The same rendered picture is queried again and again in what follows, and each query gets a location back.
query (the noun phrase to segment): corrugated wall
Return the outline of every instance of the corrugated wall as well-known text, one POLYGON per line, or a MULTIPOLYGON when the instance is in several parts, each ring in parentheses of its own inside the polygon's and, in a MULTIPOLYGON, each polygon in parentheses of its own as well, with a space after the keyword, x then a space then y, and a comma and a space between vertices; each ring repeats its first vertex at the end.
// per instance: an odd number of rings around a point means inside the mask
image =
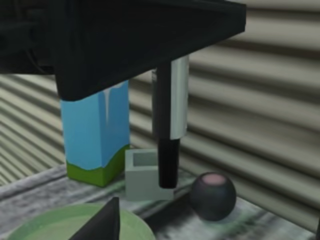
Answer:
MULTIPOLYGON (((247 0, 247 30, 190 56, 181 165, 308 230, 320 216, 320 1, 247 0)), ((131 142, 154 147, 151 75, 130 82, 131 142)), ((63 164, 52 76, 0 76, 0 185, 63 164)))

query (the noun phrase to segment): gray box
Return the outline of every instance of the gray box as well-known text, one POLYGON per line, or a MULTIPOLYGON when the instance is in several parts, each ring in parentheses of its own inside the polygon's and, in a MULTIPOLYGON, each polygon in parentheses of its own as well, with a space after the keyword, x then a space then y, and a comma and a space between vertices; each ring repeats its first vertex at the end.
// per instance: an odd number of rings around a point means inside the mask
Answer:
POLYGON ((156 149, 125 151, 125 194, 128 201, 172 200, 173 189, 159 187, 156 149))

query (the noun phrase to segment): table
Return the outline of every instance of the table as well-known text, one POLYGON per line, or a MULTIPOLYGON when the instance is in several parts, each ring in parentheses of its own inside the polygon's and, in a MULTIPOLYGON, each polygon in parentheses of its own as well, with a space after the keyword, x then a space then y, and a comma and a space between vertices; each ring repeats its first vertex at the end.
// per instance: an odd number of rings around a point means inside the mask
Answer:
POLYGON ((158 240, 314 240, 314 234, 238 198, 228 219, 209 224, 190 209, 188 190, 195 176, 179 171, 174 201, 130 202, 124 176, 106 188, 67 178, 64 165, 0 187, 0 240, 19 225, 53 208, 82 203, 106 203, 114 196, 120 207, 142 217, 158 240))

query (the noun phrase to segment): black sphere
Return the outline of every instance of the black sphere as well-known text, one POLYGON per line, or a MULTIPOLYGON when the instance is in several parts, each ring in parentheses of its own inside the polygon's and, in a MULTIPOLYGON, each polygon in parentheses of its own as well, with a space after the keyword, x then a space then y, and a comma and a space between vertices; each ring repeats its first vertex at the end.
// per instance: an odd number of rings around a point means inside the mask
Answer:
POLYGON ((207 172, 193 182, 190 204, 197 215, 206 221, 220 221, 235 208, 236 188, 223 174, 207 172))

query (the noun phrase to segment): green plate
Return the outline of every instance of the green plate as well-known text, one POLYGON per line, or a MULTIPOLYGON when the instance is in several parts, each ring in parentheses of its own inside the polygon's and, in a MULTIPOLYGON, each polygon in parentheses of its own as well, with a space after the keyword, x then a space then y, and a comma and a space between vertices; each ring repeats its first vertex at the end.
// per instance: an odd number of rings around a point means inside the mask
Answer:
MULTIPOLYGON (((102 204, 87 203, 48 211, 20 226, 7 240, 68 240, 102 207, 102 204)), ((156 240, 156 238, 140 217, 121 209, 120 240, 156 240)))

